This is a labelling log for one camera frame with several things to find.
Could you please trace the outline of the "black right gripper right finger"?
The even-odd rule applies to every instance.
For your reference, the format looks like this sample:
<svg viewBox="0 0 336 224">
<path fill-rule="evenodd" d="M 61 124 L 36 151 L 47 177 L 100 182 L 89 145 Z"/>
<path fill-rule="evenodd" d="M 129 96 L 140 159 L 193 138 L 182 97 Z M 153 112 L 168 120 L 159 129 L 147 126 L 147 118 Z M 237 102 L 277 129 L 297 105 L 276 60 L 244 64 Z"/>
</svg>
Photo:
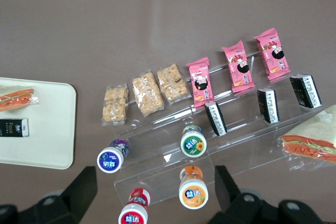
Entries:
<svg viewBox="0 0 336 224">
<path fill-rule="evenodd" d="M 209 223 L 273 223 L 262 213 L 264 202 L 252 193 L 242 193 L 224 165 L 215 167 L 215 193 L 221 211 Z"/>
</svg>

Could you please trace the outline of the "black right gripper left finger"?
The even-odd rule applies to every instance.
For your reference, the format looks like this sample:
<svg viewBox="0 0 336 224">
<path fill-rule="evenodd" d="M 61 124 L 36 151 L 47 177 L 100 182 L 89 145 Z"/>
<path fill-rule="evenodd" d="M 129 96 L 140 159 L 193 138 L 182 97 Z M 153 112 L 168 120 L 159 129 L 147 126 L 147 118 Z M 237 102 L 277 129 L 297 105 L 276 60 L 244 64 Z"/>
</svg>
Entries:
<svg viewBox="0 0 336 224">
<path fill-rule="evenodd" d="M 50 195 L 34 206 L 37 223 L 79 223 L 97 194 L 94 166 L 87 166 L 59 195 Z"/>
</svg>

